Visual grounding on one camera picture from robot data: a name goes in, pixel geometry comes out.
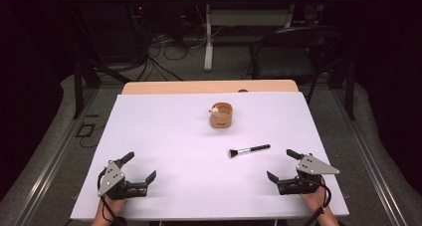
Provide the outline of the person's left hand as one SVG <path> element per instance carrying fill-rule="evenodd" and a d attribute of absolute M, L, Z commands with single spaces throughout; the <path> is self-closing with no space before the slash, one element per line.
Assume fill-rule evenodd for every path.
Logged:
<path fill-rule="evenodd" d="M 111 199 L 107 195 L 101 198 L 100 208 L 104 207 L 107 214 L 119 215 L 122 211 L 126 199 Z"/>

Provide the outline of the black-handled makeup brush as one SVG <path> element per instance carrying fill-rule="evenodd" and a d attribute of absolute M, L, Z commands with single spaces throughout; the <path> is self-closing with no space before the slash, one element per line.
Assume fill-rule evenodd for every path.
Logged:
<path fill-rule="evenodd" d="M 264 150 L 264 149 L 269 149 L 269 148 L 271 148 L 270 144 L 264 144 L 264 145 L 249 147 L 249 148 L 230 149 L 229 150 L 229 157 L 233 158 L 233 157 L 241 155 L 241 154 L 250 153 L 250 152 L 259 151 L 259 150 Z"/>

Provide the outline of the white-legged wooden desk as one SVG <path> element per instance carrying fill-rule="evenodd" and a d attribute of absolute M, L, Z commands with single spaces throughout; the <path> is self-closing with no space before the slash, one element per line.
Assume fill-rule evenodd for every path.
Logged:
<path fill-rule="evenodd" d="M 284 26 L 289 27 L 295 6 L 288 5 L 283 9 L 263 10 L 234 9 L 223 8 L 217 10 L 210 4 L 206 5 L 206 52 L 204 59 L 204 70 L 212 70 L 213 62 L 213 26 Z"/>

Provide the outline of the black metal stand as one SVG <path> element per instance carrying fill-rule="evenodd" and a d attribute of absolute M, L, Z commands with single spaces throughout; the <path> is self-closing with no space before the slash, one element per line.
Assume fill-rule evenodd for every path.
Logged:
<path fill-rule="evenodd" d="M 93 42 L 93 38 L 89 33 L 89 29 L 85 24 L 83 16 L 78 16 L 75 13 L 74 7 L 69 8 L 74 23 L 76 24 L 75 32 L 79 34 L 75 38 L 73 51 L 75 54 L 75 67 L 74 67 L 74 81 L 75 81 L 75 113 L 74 118 L 78 118 L 84 108 L 84 84 L 89 88 L 97 89 L 102 85 L 102 81 L 97 74 L 97 70 L 105 73 L 119 82 L 126 84 L 129 78 L 124 77 L 117 71 L 109 68 L 104 59 L 98 53 L 97 47 Z"/>
<path fill-rule="evenodd" d="M 332 63 L 333 74 L 328 79 L 331 89 L 339 89 L 345 85 L 344 109 L 351 120 L 354 116 L 354 85 L 355 85 L 355 60 L 342 57 Z"/>

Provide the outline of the black floor socket frame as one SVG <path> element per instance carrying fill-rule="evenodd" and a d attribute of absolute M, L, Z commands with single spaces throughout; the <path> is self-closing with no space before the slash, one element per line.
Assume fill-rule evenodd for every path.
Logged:
<path fill-rule="evenodd" d="M 76 137 L 90 137 L 95 127 L 94 123 L 83 123 L 77 131 Z"/>

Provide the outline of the person's right hand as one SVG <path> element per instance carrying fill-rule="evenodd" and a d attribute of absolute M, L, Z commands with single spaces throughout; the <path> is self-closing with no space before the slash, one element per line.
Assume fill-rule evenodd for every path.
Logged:
<path fill-rule="evenodd" d="M 325 202 L 325 189 L 320 186 L 316 192 L 301 194 L 300 197 L 310 212 L 316 212 Z"/>

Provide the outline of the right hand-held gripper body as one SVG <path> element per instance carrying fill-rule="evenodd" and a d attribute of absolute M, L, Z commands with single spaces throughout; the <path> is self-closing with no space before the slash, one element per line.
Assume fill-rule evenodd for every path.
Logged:
<path fill-rule="evenodd" d="M 293 179 L 280 180 L 277 184 L 281 195 L 309 194 L 319 188 L 322 177 L 326 174 L 339 174 L 339 170 L 312 154 L 304 154 L 296 166 L 297 176 Z"/>

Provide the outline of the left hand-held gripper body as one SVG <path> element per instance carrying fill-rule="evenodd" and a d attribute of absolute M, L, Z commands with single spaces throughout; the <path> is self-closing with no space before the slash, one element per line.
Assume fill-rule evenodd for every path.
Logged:
<path fill-rule="evenodd" d="M 120 200 L 147 195 L 147 182 L 131 183 L 125 179 L 125 174 L 121 171 L 125 164 L 124 159 L 108 163 L 100 174 L 98 197 L 108 196 L 112 200 Z"/>

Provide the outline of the black folding chair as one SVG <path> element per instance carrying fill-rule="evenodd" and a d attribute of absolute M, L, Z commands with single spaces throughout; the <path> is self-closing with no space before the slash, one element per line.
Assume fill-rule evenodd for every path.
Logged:
<path fill-rule="evenodd" d="M 291 27 L 275 30 L 249 45 L 253 80 L 292 80 L 297 85 L 310 83 L 305 95 L 311 102 L 318 77 L 338 62 L 332 52 L 340 41 L 332 26 Z"/>

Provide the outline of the round wooden cup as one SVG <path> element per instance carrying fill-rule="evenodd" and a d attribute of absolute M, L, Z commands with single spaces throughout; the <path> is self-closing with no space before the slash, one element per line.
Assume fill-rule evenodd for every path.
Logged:
<path fill-rule="evenodd" d="M 228 128 L 232 124 L 233 108 L 228 103 L 216 103 L 212 108 L 219 109 L 219 115 L 210 114 L 210 125 L 214 128 Z"/>

